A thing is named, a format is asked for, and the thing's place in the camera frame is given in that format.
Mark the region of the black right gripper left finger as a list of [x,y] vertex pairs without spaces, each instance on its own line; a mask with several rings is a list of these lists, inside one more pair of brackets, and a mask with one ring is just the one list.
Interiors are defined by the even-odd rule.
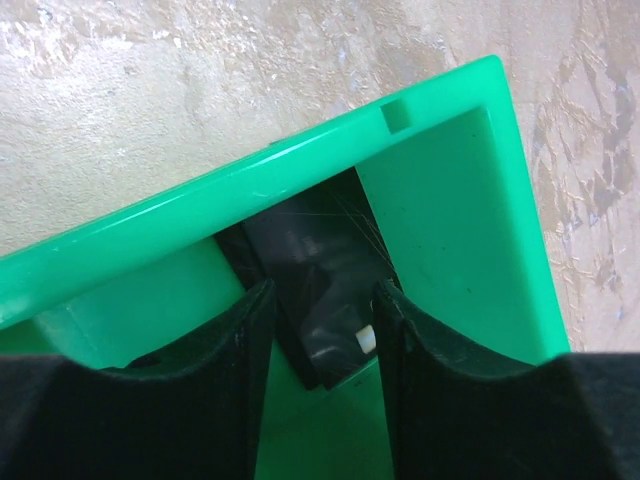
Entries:
[[125,368],[1,359],[5,479],[250,479],[276,319],[264,281]]

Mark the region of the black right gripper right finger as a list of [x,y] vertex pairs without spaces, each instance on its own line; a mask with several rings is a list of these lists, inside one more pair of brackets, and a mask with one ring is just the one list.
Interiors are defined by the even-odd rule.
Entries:
[[374,330],[399,479],[635,479],[639,357],[497,353],[374,290]]

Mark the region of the black card in green bin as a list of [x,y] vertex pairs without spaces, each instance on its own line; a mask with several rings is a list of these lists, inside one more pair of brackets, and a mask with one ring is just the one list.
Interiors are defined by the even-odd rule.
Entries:
[[216,233],[214,238],[245,290],[264,279],[259,259],[240,223]]

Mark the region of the green plastic bin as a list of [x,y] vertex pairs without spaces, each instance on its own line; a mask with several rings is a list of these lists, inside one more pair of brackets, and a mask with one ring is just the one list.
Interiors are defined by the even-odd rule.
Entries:
[[[349,170],[397,275],[378,283],[523,363],[568,351],[506,74],[489,56],[4,256],[1,359],[102,370],[167,346],[249,291],[216,233]],[[275,298],[250,479],[392,478],[373,299],[357,339],[375,356],[308,390],[276,338]]]

